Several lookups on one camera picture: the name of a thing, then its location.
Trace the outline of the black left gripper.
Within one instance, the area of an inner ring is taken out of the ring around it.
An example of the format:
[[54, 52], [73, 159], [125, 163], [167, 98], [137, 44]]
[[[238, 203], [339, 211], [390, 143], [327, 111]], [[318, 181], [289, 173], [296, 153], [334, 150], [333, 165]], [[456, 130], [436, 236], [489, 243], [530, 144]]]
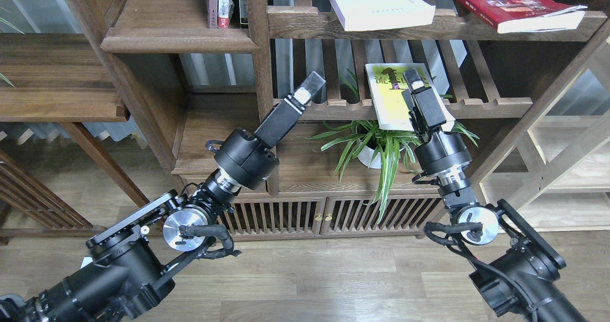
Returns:
[[219, 168], [213, 173], [213, 182], [223, 191], [238, 191], [241, 187], [251, 190], [264, 182], [279, 160], [272, 148], [296, 125], [326, 80], [312, 71], [293, 94], [284, 98], [265, 117], [253, 134], [235, 129], [223, 142], [214, 140], [220, 148], [214, 148]]

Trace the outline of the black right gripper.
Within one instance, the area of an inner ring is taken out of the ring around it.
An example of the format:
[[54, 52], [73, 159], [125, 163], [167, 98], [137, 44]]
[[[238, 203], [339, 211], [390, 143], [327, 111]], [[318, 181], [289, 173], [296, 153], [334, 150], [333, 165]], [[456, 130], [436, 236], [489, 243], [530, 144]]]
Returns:
[[471, 162], [462, 138], [446, 132], [443, 102], [426, 85], [416, 68], [404, 72], [409, 89], [402, 92], [409, 108], [410, 122], [421, 145], [415, 149], [421, 166], [418, 177], [465, 177], [464, 168]]

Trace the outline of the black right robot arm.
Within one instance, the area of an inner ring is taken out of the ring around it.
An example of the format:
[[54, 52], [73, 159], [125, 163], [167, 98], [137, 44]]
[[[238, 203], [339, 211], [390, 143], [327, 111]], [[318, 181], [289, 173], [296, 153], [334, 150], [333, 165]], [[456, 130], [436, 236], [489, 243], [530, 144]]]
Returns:
[[[428, 222], [425, 235], [467, 259], [475, 268], [470, 279], [497, 316], [508, 312], [531, 322], [583, 322], [584, 316], [554, 285], [566, 267], [560, 255], [509, 203], [481, 205], [464, 168], [471, 156], [461, 136], [444, 131], [447, 122], [440, 97], [415, 69], [404, 72], [408, 88], [403, 98], [421, 145], [415, 155], [422, 173], [414, 184], [438, 187], [451, 223]], [[467, 245], [492, 242], [499, 229], [510, 236], [510, 248], [491, 263], [484, 263]]]

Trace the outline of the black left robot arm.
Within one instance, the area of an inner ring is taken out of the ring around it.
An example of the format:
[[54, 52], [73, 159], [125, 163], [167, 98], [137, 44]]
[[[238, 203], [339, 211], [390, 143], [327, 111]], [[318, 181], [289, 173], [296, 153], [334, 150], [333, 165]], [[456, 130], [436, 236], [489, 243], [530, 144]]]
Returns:
[[49, 290], [25, 301], [1, 297], [3, 322], [118, 322], [159, 305], [173, 277], [196, 259], [237, 256], [218, 217], [243, 187], [257, 188], [277, 167], [272, 152], [296, 125], [325, 84], [316, 72], [288, 94], [254, 133], [235, 129], [225, 141], [210, 140], [217, 170], [192, 195], [167, 192], [106, 231], [90, 238], [92, 261]]

